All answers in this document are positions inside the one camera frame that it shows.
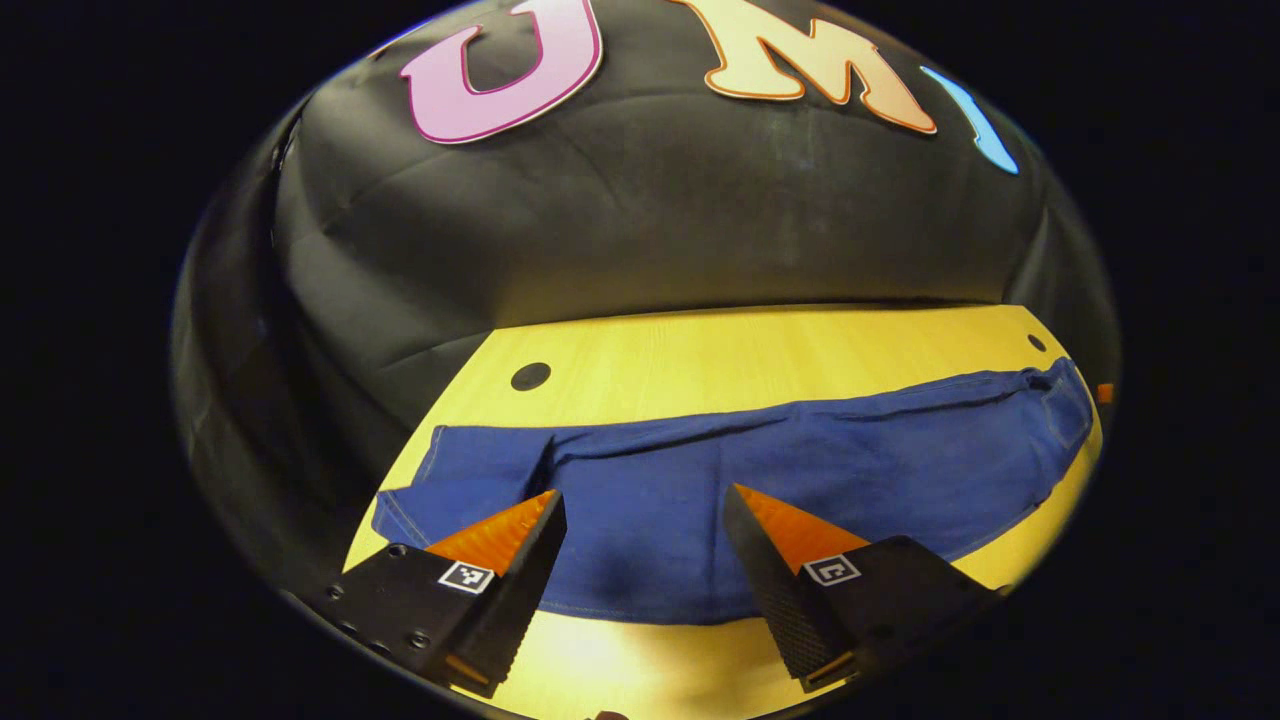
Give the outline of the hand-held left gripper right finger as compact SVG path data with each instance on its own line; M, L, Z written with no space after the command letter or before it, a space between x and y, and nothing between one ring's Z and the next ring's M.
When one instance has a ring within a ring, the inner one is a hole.
M723 524L788 675L805 692L924 656L1004 600L909 536L870 542L735 484Z

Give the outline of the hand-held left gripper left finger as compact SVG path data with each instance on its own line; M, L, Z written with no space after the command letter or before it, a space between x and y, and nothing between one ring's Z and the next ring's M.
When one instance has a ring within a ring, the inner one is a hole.
M320 615L426 682L490 698L567 532L549 489L428 547L389 543L320 587Z

